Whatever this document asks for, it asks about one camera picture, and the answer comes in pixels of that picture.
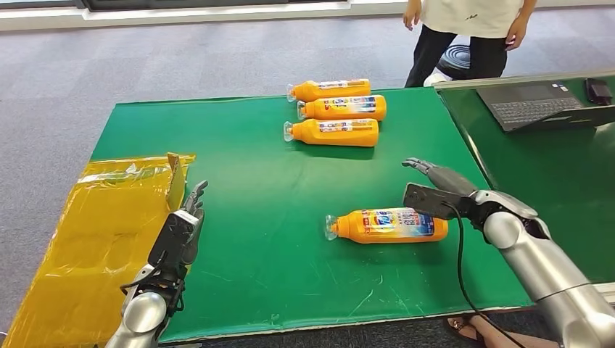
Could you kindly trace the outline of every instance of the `gray carpet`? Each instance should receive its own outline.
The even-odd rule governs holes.
[[[613,68],[614,31],[613,7],[539,11],[505,73]],[[401,87],[417,38],[400,16],[0,33],[0,330],[8,329],[115,103],[283,94],[287,83],[307,79],[367,77],[375,88]],[[514,329],[534,321],[516,320]],[[428,336],[410,343],[431,332],[427,326],[443,335],[437,325],[342,328],[310,337],[339,332],[332,347],[445,345]],[[362,338],[348,341],[346,332]],[[313,346],[305,335],[253,344]],[[396,343],[377,344],[378,337]]]

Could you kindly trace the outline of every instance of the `laptop keyboard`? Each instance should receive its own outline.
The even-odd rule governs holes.
[[[564,109],[580,109],[583,106],[575,98],[515,101],[492,104],[503,123],[530,123]]]

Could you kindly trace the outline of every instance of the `white t-shirt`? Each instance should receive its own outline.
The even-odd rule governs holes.
[[[477,38],[505,38],[523,0],[423,0],[430,29]]]

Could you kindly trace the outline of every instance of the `plastic bottle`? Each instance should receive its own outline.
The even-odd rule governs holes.
[[[315,101],[297,102],[297,116],[300,120],[342,120],[347,118],[373,118],[382,121],[387,115],[387,101],[383,96],[348,96],[325,98]]]
[[[358,120],[284,123],[284,140],[301,140],[306,144],[364,146],[378,143],[378,121],[372,118]]]
[[[412,208],[355,210],[346,216],[326,216],[328,240],[348,238],[358,243],[418,243],[446,237],[448,223]]]
[[[301,100],[313,102],[321,98],[335,96],[367,96],[371,93],[369,80],[340,80],[328,82],[305,81],[300,85],[288,85],[286,97],[288,101]]]

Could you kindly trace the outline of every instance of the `green mat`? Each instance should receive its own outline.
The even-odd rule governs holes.
[[[186,309],[162,341],[421,317],[467,310],[458,288],[458,230],[433,244],[327,241],[327,214],[398,207],[406,157],[455,168],[487,187],[431,88],[380,91],[389,114],[375,149],[284,143],[296,120],[284,97],[119,104],[93,160],[196,153],[188,187],[210,181]],[[479,307],[531,302],[498,252],[467,223],[464,271]]]
[[[583,79],[564,85],[586,101]],[[615,123],[504,134],[473,88],[440,95],[491,186],[534,207],[592,282],[614,282]]]

